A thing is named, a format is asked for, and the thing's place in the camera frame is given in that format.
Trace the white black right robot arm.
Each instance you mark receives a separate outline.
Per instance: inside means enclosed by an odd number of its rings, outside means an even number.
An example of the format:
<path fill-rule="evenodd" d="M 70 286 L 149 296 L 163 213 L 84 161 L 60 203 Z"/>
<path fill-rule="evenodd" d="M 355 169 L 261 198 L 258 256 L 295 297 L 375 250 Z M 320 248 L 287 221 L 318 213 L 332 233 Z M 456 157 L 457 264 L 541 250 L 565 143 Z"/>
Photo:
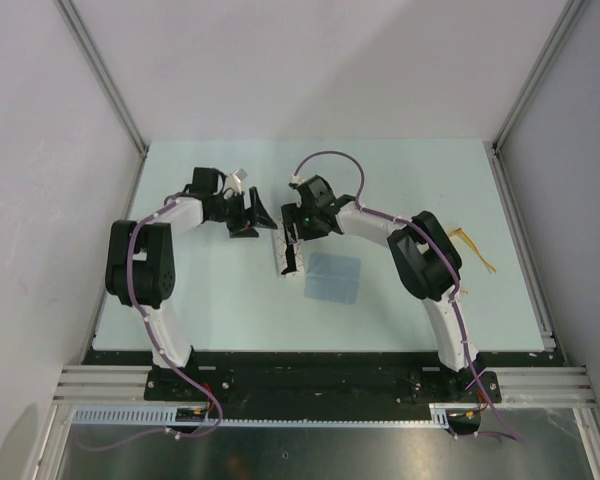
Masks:
<path fill-rule="evenodd" d="M 281 276 L 303 269 L 300 244 L 330 234 L 349 235 L 388 248 L 403 287 L 421 300 L 438 346 L 438 358 L 448 371 L 441 376 L 443 393 L 464 401 L 477 389 L 469 369 L 478 356 L 468 335 L 459 302 L 462 259 L 434 214 L 423 211 L 405 219 L 365 207 L 352 195 L 336 196 L 323 177 L 301 180 L 290 187 L 300 197 L 281 207 L 274 236 Z"/>

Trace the white geometric glasses case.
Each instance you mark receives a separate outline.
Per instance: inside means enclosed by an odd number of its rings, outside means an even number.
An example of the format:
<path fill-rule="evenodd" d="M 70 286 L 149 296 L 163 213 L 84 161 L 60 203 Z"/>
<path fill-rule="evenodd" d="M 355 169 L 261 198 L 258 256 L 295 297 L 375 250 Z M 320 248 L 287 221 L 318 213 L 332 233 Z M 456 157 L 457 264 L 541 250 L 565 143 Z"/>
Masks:
<path fill-rule="evenodd" d="M 277 229 L 272 231 L 272 239 L 278 275 L 284 278 L 304 276 L 306 271 L 300 245 L 287 242 L 281 218 L 277 218 L 275 223 Z"/>

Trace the blue cleaning cloth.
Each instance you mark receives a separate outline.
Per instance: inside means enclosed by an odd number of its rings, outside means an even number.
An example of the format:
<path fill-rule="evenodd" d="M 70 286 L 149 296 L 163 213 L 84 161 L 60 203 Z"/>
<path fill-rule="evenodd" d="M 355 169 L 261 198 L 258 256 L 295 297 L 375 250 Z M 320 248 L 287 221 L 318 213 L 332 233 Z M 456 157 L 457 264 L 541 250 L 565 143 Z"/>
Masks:
<path fill-rule="evenodd" d="M 353 305 L 358 298 L 360 274 L 358 258 L 313 252 L 306 267 L 304 296 Z"/>

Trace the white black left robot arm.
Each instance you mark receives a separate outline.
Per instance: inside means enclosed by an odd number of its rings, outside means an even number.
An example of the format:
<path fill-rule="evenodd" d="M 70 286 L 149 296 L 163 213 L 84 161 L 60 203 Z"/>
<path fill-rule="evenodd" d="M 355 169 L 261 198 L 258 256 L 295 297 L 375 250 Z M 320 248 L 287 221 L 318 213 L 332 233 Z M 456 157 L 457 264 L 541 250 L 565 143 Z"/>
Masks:
<path fill-rule="evenodd" d="M 173 240 L 206 222 L 224 224 L 232 238 L 256 238 L 260 229 L 277 228 L 252 187 L 246 193 L 232 188 L 216 193 L 183 191 L 139 221 L 114 222 L 110 231 L 106 290 L 137 312 L 154 364 L 172 368 L 165 385 L 182 400 L 199 392 L 201 376 L 187 366 L 193 347 L 178 332 L 170 301 L 176 286 Z"/>

